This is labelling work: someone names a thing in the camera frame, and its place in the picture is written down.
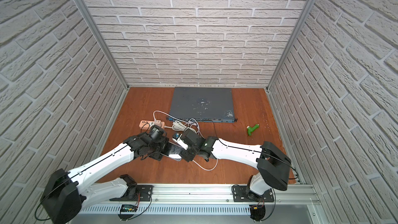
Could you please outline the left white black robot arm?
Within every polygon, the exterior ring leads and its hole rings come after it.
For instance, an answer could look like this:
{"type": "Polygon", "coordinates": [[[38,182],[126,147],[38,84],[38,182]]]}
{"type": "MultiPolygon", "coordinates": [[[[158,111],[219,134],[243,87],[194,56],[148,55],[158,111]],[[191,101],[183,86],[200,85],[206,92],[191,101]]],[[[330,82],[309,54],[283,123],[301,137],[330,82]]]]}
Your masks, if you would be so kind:
{"type": "Polygon", "coordinates": [[[87,164],[69,171],[58,169],[53,172],[40,197],[40,206],[46,211],[48,220],[66,224],[81,210],[106,200],[139,202],[143,194],[137,190],[132,177],[122,175],[100,184],[97,181],[136,158],[161,160],[162,149],[168,140],[165,131],[153,125],[87,164]]]}

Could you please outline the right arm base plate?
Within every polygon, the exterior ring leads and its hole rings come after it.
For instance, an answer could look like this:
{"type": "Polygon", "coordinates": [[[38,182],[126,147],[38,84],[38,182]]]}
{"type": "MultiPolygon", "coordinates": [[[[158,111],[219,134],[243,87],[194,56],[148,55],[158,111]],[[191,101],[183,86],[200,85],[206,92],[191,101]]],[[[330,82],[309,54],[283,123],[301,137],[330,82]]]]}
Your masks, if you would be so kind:
{"type": "Polygon", "coordinates": [[[231,192],[234,202],[272,203],[275,201],[272,189],[267,190],[263,195],[257,195],[249,190],[247,185],[233,185],[231,192]]]}

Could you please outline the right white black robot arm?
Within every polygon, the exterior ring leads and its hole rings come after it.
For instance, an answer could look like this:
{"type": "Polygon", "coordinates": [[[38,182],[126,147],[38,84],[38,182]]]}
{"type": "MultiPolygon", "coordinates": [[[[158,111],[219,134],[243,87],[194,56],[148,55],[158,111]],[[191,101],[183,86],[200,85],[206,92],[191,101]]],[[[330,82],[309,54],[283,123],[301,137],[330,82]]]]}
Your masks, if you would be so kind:
{"type": "Polygon", "coordinates": [[[205,160],[231,160],[257,169],[259,173],[248,184],[248,191],[253,194],[261,196],[271,188],[280,191],[288,188],[291,159],[271,142],[244,145],[214,136],[205,139],[189,129],[175,134],[173,141],[182,147],[179,155],[187,162],[200,156],[205,160]]]}

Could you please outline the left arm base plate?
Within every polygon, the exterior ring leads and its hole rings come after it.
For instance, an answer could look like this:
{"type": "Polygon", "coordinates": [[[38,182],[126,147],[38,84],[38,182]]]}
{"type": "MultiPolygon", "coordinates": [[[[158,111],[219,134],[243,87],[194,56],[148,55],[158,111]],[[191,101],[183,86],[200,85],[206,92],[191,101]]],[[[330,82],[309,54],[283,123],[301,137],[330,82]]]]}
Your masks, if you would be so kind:
{"type": "Polygon", "coordinates": [[[112,198],[110,201],[130,202],[144,201],[150,202],[153,191],[153,185],[129,186],[124,195],[120,198],[112,198]]]}

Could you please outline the black smartphone grey case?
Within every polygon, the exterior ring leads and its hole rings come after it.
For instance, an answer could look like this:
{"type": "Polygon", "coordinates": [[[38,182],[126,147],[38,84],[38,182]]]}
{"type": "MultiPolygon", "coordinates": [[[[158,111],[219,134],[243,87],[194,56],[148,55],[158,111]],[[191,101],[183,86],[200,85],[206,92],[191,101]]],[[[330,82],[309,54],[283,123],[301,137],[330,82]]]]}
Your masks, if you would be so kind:
{"type": "Polygon", "coordinates": [[[164,148],[162,149],[161,154],[163,156],[169,157],[173,160],[181,161],[182,157],[180,156],[180,153],[183,150],[184,149],[181,146],[176,145],[174,143],[167,142],[165,144],[164,148]]]}

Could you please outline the green pipe tee fitting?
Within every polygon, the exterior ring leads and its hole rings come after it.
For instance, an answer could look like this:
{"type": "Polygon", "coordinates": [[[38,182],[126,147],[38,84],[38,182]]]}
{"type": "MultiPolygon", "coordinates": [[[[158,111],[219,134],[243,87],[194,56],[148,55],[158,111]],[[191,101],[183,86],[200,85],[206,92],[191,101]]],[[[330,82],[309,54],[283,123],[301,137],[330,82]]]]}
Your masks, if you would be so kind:
{"type": "Polygon", "coordinates": [[[247,126],[247,135],[252,136],[252,134],[260,127],[259,124],[255,124],[254,126],[247,126]]]}

